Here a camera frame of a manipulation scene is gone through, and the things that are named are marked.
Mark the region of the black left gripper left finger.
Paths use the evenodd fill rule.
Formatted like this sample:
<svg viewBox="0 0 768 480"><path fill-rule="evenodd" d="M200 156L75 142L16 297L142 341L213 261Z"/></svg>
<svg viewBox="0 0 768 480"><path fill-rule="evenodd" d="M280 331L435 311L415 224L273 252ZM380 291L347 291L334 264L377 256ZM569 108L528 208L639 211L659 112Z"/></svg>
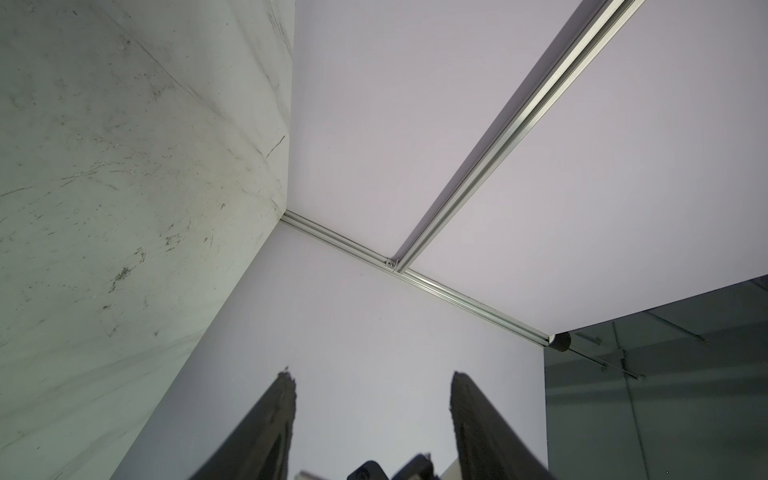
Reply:
<svg viewBox="0 0 768 480"><path fill-rule="evenodd" d="M295 380L287 371L279 373L237 427L192 478L287 478L296 399Z"/></svg>

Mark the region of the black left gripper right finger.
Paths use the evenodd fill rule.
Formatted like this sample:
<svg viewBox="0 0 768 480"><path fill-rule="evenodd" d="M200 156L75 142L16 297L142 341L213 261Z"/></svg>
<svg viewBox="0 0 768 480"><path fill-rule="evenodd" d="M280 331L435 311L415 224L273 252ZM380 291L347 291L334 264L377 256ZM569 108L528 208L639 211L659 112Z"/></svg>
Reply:
<svg viewBox="0 0 768 480"><path fill-rule="evenodd" d="M551 479L471 377L452 377L450 410L464 479Z"/></svg>

